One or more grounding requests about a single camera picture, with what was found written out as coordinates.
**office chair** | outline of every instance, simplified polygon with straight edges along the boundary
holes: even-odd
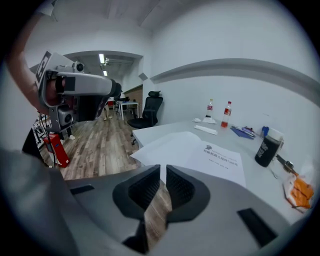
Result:
[[[133,128],[143,129],[153,127],[158,123],[157,112],[162,104],[164,98],[159,97],[160,91],[150,91],[149,97],[145,99],[144,110],[142,118],[130,119],[127,121],[128,125]]]

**paper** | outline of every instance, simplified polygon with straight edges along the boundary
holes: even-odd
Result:
[[[200,120],[199,118],[194,118],[194,119],[192,120],[192,122],[201,123],[201,120]]]
[[[216,130],[210,129],[210,128],[207,128],[207,127],[203,127],[203,126],[200,126],[200,125],[196,125],[194,128],[198,129],[200,131],[209,133],[209,134],[213,134],[213,135],[217,135],[218,134],[218,132]]]
[[[186,168],[223,178],[246,187],[241,156],[215,144],[201,141],[186,162]]]
[[[161,180],[166,183],[166,165],[184,167],[201,139],[189,131],[169,133],[131,155],[143,165],[161,165]]]
[[[208,124],[216,124],[216,120],[214,120],[212,117],[205,117],[202,122],[208,123]]]
[[[241,156],[215,144],[202,141],[192,132],[176,132],[161,137],[131,157],[143,165],[161,165],[161,180],[166,183],[166,165],[193,169],[246,187]]]

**ceiling light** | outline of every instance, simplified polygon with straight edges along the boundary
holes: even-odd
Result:
[[[105,63],[105,56],[103,54],[99,54],[100,63]]]

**red bottle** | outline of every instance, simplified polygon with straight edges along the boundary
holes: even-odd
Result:
[[[224,109],[224,115],[221,122],[222,127],[228,127],[229,117],[231,115],[231,101],[228,101],[228,105],[226,105]]]

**bottle cap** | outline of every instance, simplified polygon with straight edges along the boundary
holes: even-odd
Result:
[[[276,129],[273,128],[269,128],[268,131],[268,136],[270,136],[271,138],[273,138],[276,141],[282,141],[284,138],[284,134]]]

